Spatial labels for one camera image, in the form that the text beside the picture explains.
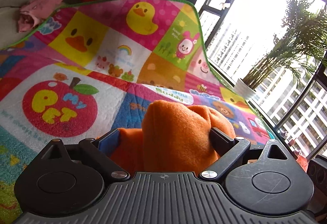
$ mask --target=green blanket trim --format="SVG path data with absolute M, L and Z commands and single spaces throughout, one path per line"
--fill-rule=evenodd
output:
M 42 26 L 44 26 L 44 24 L 46 24 L 46 22 L 50 19 L 50 17 L 52 17 L 56 12 L 57 10 L 59 9 L 62 9 L 62 8 L 70 8 L 70 7 L 79 7 L 79 6 L 85 6 L 85 5 L 90 5 L 90 4 L 96 4 L 96 3 L 102 3 L 102 2 L 108 2 L 108 1 L 114 1 L 114 0 L 97 0 L 97 1 L 91 1 L 91 2 L 85 2 L 85 3 L 78 3 L 78 4 L 73 4 L 73 5 L 63 5 L 61 7 L 58 7 L 55 11 L 53 11 L 53 13 L 38 27 L 36 27 L 34 30 L 32 30 L 29 34 L 27 34 L 23 39 L 15 42 L 14 44 L 11 44 L 9 45 L 8 47 L 11 47 L 11 46 L 14 46 L 14 45 L 17 45 L 25 40 L 27 40 L 30 36 L 32 36 L 35 32 L 37 32 L 40 28 L 42 28 Z M 189 1 L 186 1 L 186 0 L 170 0 L 170 1 L 175 1 L 175 2 L 180 2 L 180 3 L 184 3 L 184 4 L 187 4 L 189 5 L 190 7 L 193 8 L 193 11 L 196 13 L 196 18 L 197 18 L 197 23 L 199 25 L 199 30 L 200 30 L 200 36 L 201 36 L 201 45 L 202 45 L 202 50 L 204 52 L 204 57 L 205 57 L 205 60 L 207 62 L 207 65 L 209 66 L 209 69 L 211 71 L 211 73 L 216 77 L 216 79 L 218 81 L 220 81 L 224 86 L 225 88 L 229 89 L 230 91 L 232 91 L 229 87 L 227 87 L 227 85 L 225 84 L 225 80 L 224 79 L 221 79 L 219 76 L 218 76 L 218 73 L 215 72 L 215 70 L 212 69 L 209 61 L 208 61 L 208 57 L 207 57 L 207 52 L 206 52 L 206 49 L 205 49 L 205 45 L 204 45 L 204 41 L 203 41 L 203 34 L 202 34 L 202 27 L 201 27 L 201 23 L 200 23 L 200 17 L 199 17 L 199 14 L 195 8 L 195 6 L 189 2 Z M 251 107 L 251 105 L 248 104 L 247 101 L 245 101 L 246 104 L 249 106 L 250 109 L 252 109 L 253 113 L 255 113 L 260 119 L 261 121 L 263 121 L 262 117 L 260 115 L 257 114 L 257 111 L 255 109 L 253 109 Z

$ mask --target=cartoon duck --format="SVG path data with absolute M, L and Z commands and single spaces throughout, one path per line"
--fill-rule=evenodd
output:
M 77 11 L 63 31 L 48 45 L 69 60 L 85 67 L 99 50 L 108 29 Z
M 127 14 L 127 25 L 138 34 L 152 34 L 158 29 L 158 25 L 152 22 L 154 14 L 155 9 L 151 4 L 147 2 L 138 2 Z
M 87 51 L 87 47 L 90 46 L 93 42 L 93 39 L 92 38 L 88 38 L 86 39 L 86 42 L 85 42 L 85 39 L 82 35 L 77 35 L 77 29 L 74 28 L 70 35 L 73 36 L 73 37 L 67 37 L 65 39 L 66 43 L 68 43 L 71 47 L 73 47 L 74 49 L 80 51 L 80 52 L 86 52 Z
M 233 91 L 224 87 L 220 87 L 220 92 L 225 102 L 242 108 L 243 110 L 249 109 L 249 112 L 251 112 L 245 100 L 239 95 L 235 94 Z

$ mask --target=white planter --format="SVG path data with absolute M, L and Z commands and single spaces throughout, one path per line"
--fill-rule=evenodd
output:
M 255 91 L 250 89 L 241 79 L 238 79 L 233 91 L 243 97 L 246 101 L 252 99 L 255 96 Z

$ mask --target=orange fleece cloth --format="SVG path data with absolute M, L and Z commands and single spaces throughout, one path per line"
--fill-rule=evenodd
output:
M 157 100 L 149 105 L 142 129 L 119 129 L 120 145 L 110 158 L 132 176 L 136 171 L 198 175 L 220 157 L 209 140 L 211 127 L 235 138 L 232 124 L 210 107 Z

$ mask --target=bright sky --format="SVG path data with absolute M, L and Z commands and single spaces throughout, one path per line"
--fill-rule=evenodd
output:
M 195 4 L 199 10 L 205 0 L 198 0 Z M 219 8 L 220 2 L 212 0 L 210 6 Z M 235 0 L 228 12 L 225 22 L 237 23 L 242 31 L 256 37 L 258 42 L 265 42 L 273 47 L 273 35 L 281 31 L 282 18 L 285 14 L 287 0 Z M 316 11 L 324 6 L 324 2 L 316 0 L 312 10 Z

